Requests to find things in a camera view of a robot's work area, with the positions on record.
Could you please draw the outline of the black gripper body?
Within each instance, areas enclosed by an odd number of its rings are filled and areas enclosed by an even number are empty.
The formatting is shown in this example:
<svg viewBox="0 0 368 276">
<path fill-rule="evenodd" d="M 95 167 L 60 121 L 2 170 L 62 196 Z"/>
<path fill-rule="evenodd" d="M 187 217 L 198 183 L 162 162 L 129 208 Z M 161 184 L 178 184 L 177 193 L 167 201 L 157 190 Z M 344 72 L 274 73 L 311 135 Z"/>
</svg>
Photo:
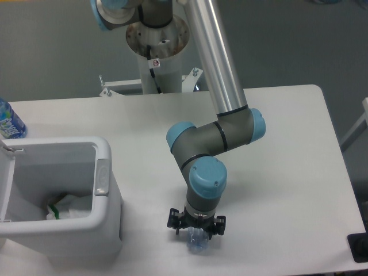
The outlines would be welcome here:
<svg viewBox="0 0 368 276">
<path fill-rule="evenodd" d="M 214 217 L 200 218 L 191 216 L 185 209 L 182 212 L 183 216 L 180 218 L 180 229 L 186 229 L 188 227 L 203 229 L 203 230 L 214 230 L 216 227 Z"/>
</svg>

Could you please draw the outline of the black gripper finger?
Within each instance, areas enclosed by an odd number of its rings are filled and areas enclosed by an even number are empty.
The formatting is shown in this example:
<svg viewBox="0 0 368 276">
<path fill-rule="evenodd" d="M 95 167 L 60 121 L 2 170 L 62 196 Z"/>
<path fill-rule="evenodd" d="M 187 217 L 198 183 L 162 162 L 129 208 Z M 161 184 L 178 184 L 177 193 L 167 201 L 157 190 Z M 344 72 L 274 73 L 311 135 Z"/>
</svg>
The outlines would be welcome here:
<svg viewBox="0 0 368 276">
<path fill-rule="evenodd" d="M 179 212 L 179 210 L 175 208 L 170 209 L 167 227 L 174 229 L 176 235 L 179 235 L 179 230 L 183 228 L 183 218 L 183 212 Z"/>
<path fill-rule="evenodd" d="M 207 233 L 209 239 L 211 239 L 213 236 L 216 235 L 222 236 L 224 234 L 226 228 L 226 220 L 227 218 L 225 216 L 217 216 L 210 218 L 209 225 L 207 226 Z"/>
</svg>

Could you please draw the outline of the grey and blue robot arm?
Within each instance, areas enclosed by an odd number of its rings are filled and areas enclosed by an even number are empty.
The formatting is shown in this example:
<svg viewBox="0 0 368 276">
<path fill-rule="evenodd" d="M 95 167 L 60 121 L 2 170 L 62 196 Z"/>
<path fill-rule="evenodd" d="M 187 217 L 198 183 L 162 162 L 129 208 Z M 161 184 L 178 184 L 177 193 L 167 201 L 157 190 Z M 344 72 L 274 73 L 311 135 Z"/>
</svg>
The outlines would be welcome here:
<svg viewBox="0 0 368 276">
<path fill-rule="evenodd" d="M 136 55 L 144 94 L 180 91 L 180 54 L 194 40 L 216 120 L 203 126 L 179 122 L 166 134 L 170 152 L 187 184 L 183 211 L 171 209 L 167 225 L 176 231 L 197 228 L 207 238 L 223 235 L 225 216 L 216 208 L 227 184 L 227 169 L 217 156 L 259 140 L 266 124 L 248 106 L 237 77 L 216 1 L 180 1 L 186 18 L 173 12 L 173 1 L 91 1 L 103 30 L 126 27 L 126 42 Z"/>
</svg>

